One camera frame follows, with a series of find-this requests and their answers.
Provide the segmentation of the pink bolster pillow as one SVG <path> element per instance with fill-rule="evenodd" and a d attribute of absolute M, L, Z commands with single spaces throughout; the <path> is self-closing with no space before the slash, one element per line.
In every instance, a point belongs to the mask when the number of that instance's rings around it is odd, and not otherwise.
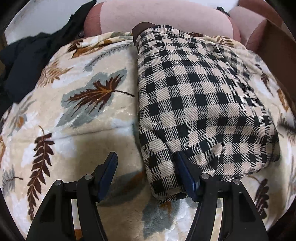
<path fill-rule="evenodd" d="M 170 25 L 186 33 L 222 35 L 240 41 L 234 21 L 221 11 L 190 1 L 105 1 L 96 4 L 84 22 L 86 37 L 130 32 L 141 22 Z"/>

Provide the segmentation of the small black object on pillow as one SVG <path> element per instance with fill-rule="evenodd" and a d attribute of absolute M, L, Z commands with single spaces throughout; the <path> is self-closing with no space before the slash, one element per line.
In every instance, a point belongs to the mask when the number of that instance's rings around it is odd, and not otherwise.
<path fill-rule="evenodd" d="M 227 11 L 225 11 L 225 10 L 224 10 L 224 8 L 222 8 L 222 7 L 218 6 L 216 9 L 217 9 L 218 11 L 220 11 L 220 12 L 224 13 L 225 15 L 227 15 L 227 16 L 229 16 L 229 17 L 230 17 L 230 14 L 229 14 Z"/>

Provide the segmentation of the black garment pile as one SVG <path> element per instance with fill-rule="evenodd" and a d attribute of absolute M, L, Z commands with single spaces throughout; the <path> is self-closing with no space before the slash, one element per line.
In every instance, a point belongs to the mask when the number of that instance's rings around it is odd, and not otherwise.
<path fill-rule="evenodd" d="M 35 88 L 53 55 L 82 31 L 86 16 L 95 4 L 96 1 L 83 4 L 63 28 L 52 34 L 29 36 L 1 50 L 1 62 L 5 66 L 1 74 L 1 115 Z"/>

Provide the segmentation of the brown wooden bed frame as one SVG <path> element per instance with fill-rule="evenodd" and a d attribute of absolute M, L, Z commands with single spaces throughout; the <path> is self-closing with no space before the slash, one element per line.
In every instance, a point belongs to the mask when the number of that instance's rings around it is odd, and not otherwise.
<path fill-rule="evenodd" d="M 257 54 L 295 103 L 295 41 L 271 22 L 266 23 Z"/>

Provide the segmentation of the black beige checkered jacket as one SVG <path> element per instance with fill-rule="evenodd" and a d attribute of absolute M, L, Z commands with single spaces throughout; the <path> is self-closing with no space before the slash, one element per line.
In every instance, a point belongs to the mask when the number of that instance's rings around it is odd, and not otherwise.
<path fill-rule="evenodd" d="M 177 176 L 177 152 L 223 181 L 243 178 L 279 159 L 272 117 L 233 47 L 148 22 L 136 25 L 132 34 L 139 140 L 156 200 L 186 196 Z"/>

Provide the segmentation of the beige leaf pattern blanket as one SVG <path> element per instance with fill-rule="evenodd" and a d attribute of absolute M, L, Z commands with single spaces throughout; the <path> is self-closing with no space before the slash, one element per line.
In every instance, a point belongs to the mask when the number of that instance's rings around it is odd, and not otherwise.
<path fill-rule="evenodd" d="M 246 62 L 250 85 L 278 133 L 279 159 L 240 178 L 269 229 L 295 199 L 295 108 L 257 54 L 228 37 L 209 38 L 233 47 Z M 36 87 L 3 121 L 1 191 L 22 238 L 54 181 L 78 180 L 110 152 L 118 156 L 117 170 L 96 205 L 108 239 L 186 238 L 197 204 L 187 194 L 161 203 L 148 182 L 138 132 L 137 49 L 130 32 L 61 47 Z"/>

